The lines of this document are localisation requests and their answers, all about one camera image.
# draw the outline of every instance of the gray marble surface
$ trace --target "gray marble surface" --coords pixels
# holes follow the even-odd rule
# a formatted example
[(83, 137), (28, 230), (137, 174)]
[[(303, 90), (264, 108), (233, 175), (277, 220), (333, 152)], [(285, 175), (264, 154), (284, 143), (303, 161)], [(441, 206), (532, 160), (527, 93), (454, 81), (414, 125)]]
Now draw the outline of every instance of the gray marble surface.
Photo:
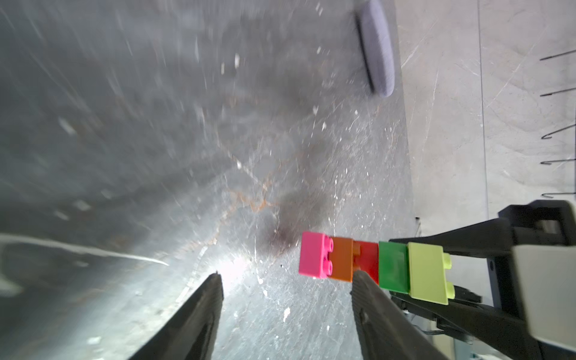
[[(574, 192), (576, 93), (541, 94), (576, 86), (576, 3), (570, 0), (480, 1), (486, 165), (490, 215), (546, 192)], [(556, 196), (574, 204), (574, 196)]]
[(360, 358), (297, 274), (304, 230), (415, 231), (394, 4), (385, 100), (357, 5), (2, 2), (0, 357), (127, 358), (219, 271), (214, 358)]
[[(488, 220), (476, 0), (397, 1), (400, 60), (422, 235)], [(447, 276), (492, 303), (484, 259)]]

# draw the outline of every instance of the light gray marble floor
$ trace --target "light gray marble floor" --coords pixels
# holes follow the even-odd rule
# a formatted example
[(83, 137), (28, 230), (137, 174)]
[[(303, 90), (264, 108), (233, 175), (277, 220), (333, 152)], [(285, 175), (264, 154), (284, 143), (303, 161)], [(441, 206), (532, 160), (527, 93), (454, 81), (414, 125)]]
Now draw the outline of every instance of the light gray marble floor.
[[(415, 213), (430, 235), (509, 204), (574, 191), (576, 2), (396, 2)], [(573, 196), (558, 199), (574, 200)], [(450, 279), (491, 302), (486, 263), (457, 257)]]

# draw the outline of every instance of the debris speck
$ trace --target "debris speck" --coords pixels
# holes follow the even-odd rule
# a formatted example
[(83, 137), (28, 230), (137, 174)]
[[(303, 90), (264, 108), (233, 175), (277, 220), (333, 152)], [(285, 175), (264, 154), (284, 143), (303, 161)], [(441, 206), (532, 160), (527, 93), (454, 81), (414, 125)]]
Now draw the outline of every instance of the debris speck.
[(86, 344), (88, 345), (98, 345), (100, 344), (100, 341), (102, 340), (102, 336), (94, 336), (92, 338), (88, 338), (88, 340), (86, 341)]
[(284, 323), (286, 322), (288, 315), (290, 315), (290, 308), (286, 308), (286, 310), (284, 310), (284, 320), (282, 320)]
[(59, 217), (60, 219), (62, 219), (64, 221), (70, 220), (70, 217), (68, 215), (66, 215), (65, 213), (58, 211), (58, 210), (54, 211), (54, 216)]
[(200, 51), (198, 50), (198, 37), (196, 37), (196, 42), (194, 43), (194, 55), (196, 56), (196, 62), (200, 62)]
[(72, 127), (72, 125), (70, 125), (68, 120), (64, 118), (58, 118), (58, 123), (64, 129), (64, 131), (67, 132), (68, 135), (70, 135), (71, 137), (77, 135), (76, 130)]
[(180, 292), (180, 295), (178, 295), (178, 297), (176, 298), (175, 303), (177, 304), (181, 304), (182, 302), (184, 302), (184, 299), (186, 298), (186, 295), (188, 295), (188, 292), (190, 291), (190, 287), (189, 286), (185, 286), (182, 291)]
[(84, 200), (76, 200), (74, 202), (74, 206), (80, 211), (88, 211), (88, 210), (92, 209), (92, 206), (90, 206)]
[(112, 199), (112, 197), (113, 197), (112, 191), (110, 191), (110, 190), (104, 189), (104, 190), (100, 191), (100, 193), (102, 194), (103, 197), (105, 197), (108, 200)]
[(200, 249), (200, 252), (198, 253), (198, 259), (201, 259), (202, 256), (204, 256), (204, 254), (206, 253), (206, 251), (208, 251), (208, 246), (205, 246), (202, 249)]

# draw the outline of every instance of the metal hook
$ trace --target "metal hook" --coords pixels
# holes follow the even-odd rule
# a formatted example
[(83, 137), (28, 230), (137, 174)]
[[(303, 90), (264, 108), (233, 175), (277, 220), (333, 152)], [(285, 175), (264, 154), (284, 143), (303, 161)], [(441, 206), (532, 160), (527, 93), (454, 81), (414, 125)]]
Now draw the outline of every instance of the metal hook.
[(576, 195), (576, 192), (545, 192), (541, 196), (547, 199), (553, 199), (552, 195)]
[(552, 165), (553, 162), (567, 162), (567, 161), (576, 161), (576, 159), (546, 160), (546, 161), (540, 161), (540, 163), (542, 165)]
[(564, 130), (566, 130), (566, 129), (569, 129), (569, 128), (575, 127), (575, 126), (576, 126), (576, 124), (572, 124), (572, 125), (569, 125), (569, 126), (567, 126), (567, 127), (563, 127), (563, 128), (561, 128), (560, 130), (556, 130), (556, 131), (553, 131), (553, 132), (551, 132), (551, 133), (549, 133), (549, 134), (544, 135), (544, 136), (541, 137), (540, 139), (551, 139), (552, 137), (551, 137), (550, 135), (556, 134), (557, 132), (561, 132), (561, 131), (564, 131)]
[(559, 94), (559, 93), (565, 93), (565, 92), (572, 91), (572, 90), (576, 90), (576, 88), (570, 88), (570, 89), (564, 89), (564, 90), (559, 90), (559, 91), (553, 91), (553, 92), (551, 92), (551, 93), (542, 94), (542, 95), (540, 95), (540, 97), (550, 96), (550, 95)]
[(572, 54), (573, 52), (576, 52), (576, 50), (570, 50), (570, 51), (563, 52), (563, 53), (561, 53), (561, 54), (546, 56), (545, 58), (541, 58), (540, 61), (557, 58), (557, 57), (562, 56), (562, 55)]

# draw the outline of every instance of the orange lego brick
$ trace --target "orange lego brick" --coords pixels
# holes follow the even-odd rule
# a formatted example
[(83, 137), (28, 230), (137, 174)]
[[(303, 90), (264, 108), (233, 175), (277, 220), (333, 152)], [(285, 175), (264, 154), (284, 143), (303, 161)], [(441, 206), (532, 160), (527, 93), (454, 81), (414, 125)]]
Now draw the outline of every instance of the orange lego brick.
[(360, 270), (366, 271), (368, 275), (378, 284), (378, 243), (355, 241), (354, 245), (360, 247), (360, 252), (354, 254), (353, 267), (359, 267)]
[(332, 262), (332, 275), (329, 278), (352, 282), (354, 240), (345, 237), (332, 237), (334, 250), (328, 253)]

